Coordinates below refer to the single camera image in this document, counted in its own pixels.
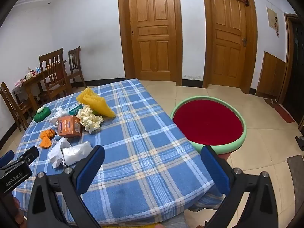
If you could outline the person's left hand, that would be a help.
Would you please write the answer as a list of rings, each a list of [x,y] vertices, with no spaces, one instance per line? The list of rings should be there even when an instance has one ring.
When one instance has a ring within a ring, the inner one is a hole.
[[[15,221],[20,228],[27,227],[27,220],[24,218],[23,211],[20,210],[20,202],[16,197],[13,197],[14,205],[17,208],[17,214],[15,215]]]

